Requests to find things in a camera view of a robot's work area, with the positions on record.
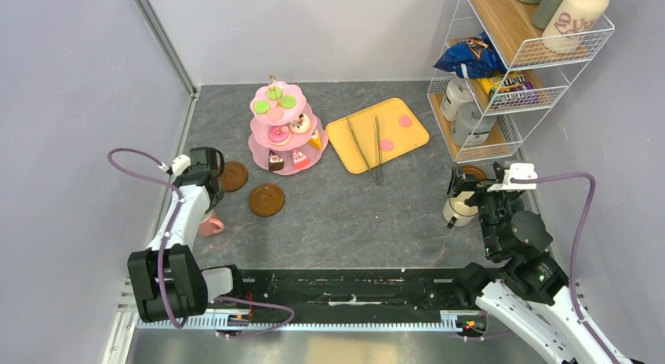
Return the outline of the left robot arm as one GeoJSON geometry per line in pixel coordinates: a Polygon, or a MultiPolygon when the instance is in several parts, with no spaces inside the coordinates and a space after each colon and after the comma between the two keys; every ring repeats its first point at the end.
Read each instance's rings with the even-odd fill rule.
{"type": "Polygon", "coordinates": [[[200,227],[213,222],[223,198],[219,172],[223,155],[213,147],[195,147],[189,155],[161,167],[175,177],[167,186],[169,209],[147,248],[131,253],[129,278],[140,319],[171,322],[181,328],[217,298],[228,308],[241,305],[246,287],[234,279],[234,266],[202,270],[191,252],[200,227]]]}

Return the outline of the metal serving tongs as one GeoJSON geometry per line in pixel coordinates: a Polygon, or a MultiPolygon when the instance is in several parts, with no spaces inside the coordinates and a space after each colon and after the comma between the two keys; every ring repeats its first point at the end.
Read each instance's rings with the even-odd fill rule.
{"type": "Polygon", "coordinates": [[[365,171],[371,176],[375,185],[380,186],[382,184],[383,177],[381,170],[382,154],[380,149],[381,133],[380,133],[379,118],[376,115],[372,117],[372,152],[374,154],[374,159],[376,160],[376,165],[374,167],[372,167],[370,164],[368,158],[368,152],[364,151],[363,149],[363,146],[360,141],[361,137],[358,135],[358,132],[354,126],[351,117],[346,117],[346,123],[349,133],[351,135],[352,143],[354,145],[354,148],[358,152],[362,164],[365,167],[365,171]]]}

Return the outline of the beige mug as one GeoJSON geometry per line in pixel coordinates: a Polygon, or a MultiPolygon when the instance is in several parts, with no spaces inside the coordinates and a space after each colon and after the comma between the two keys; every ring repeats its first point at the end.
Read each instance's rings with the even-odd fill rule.
{"type": "Polygon", "coordinates": [[[447,223],[446,227],[462,227],[469,224],[477,215],[478,207],[469,206],[466,201],[474,195],[473,191],[462,191],[457,196],[447,198],[442,214],[447,223]]]}

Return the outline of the red strawberry cake slice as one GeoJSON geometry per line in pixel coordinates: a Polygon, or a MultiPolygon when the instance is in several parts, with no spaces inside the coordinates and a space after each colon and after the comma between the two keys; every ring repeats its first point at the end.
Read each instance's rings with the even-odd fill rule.
{"type": "Polygon", "coordinates": [[[310,159],[298,149],[292,151],[293,167],[296,172],[306,169],[310,165],[310,159]]]}

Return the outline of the pink frosted donut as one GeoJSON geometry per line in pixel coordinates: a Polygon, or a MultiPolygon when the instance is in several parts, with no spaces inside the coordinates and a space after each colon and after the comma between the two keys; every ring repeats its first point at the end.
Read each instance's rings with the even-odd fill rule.
{"type": "Polygon", "coordinates": [[[290,131],[288,125],[272,126],[267,131],[268,141],[275,146],[286,145],[292,139],[293,133],[290,131]]]}

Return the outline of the brown saucer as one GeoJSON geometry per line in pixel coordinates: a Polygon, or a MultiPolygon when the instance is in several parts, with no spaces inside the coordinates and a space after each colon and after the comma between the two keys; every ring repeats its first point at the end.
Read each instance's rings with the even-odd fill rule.
{"type": "Polygon", "coordinates": [[[246,184],[249,173],[241,162],[229,161],[224,163],[222,173],[218,178],[225,192],[233,192],[246,184]]]}
{"type": "Polygon", "coordinates": [[[261,184],[249,194],[249,208],[258,217],[271,217],[278,213],[285,203],[285,193],[276,184],[261,184]]]}
{"type": "Polygon", "coordinates": [[[461,166],[461,169],[463,170],[464,173],[470,174],[478,180],[484,180],[488,178],[486,172],[477,166],[464,165],[461,166]]]}

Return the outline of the yellow cake slice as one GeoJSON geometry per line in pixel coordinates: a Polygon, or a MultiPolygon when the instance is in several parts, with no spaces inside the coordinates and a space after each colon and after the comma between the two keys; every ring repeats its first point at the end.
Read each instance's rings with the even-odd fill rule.
{"type": "Polygon", "coordinates": [[[318,151],[323,150],[322,136],[317,129],[314,129],[311,133],[311,137],[308,143],[313,146],[318,151]]]}

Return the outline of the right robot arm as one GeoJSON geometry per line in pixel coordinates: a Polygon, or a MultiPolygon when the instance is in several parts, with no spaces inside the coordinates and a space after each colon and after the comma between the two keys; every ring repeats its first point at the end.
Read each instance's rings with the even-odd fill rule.
{"type": "Polygon", "coordinates": [[[462,308],[478,307],[499,319],[549,363],[632,363],[611,343],[580,303],[576,257],[596,189],[587,172],[540,177],[532,163],[494,164],[482,179],[454,165],[447,190],[478,210],[489,269],[471,263],[452,281],[452,297],[462,308]],[[573,239],[569,270],[548,251],[554,241],[542,217],[515,202],[538,184],[583,178],[589,188],[573,239]]]}

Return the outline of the chocolate cake slice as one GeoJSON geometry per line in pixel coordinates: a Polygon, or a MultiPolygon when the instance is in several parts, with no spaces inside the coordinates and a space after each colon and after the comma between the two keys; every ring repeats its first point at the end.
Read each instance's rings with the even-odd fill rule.
{"type": "Polygon", "coordinates": [[[285,167],[285,160],[276,152],[269,150],[268,153],[268,170],[271,172],[282,171],[285,167]]]}

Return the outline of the white chocolate-drizzle donut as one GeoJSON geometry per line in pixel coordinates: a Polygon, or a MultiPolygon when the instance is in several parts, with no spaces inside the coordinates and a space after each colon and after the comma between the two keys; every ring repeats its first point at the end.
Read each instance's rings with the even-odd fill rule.
{"type": "Polygon", "coordinates": [[[311,128],[311,120],[305,113],[301,113],[297,119],[289,123],[290,131],[295,134],[305,133],[309,128],[311,128]]]}

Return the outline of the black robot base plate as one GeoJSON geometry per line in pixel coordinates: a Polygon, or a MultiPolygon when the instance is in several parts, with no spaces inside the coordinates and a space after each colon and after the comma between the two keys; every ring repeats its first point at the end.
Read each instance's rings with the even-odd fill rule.
{"type": "Polygon", "coordinates": [[[231,300],[212,309],[254,302],[253,323],[277,323],[295,312],[293,324],[379,325],[437,322],[443,311],[478,315],[453,280],[460,268],[234,269],[231,300]]]}

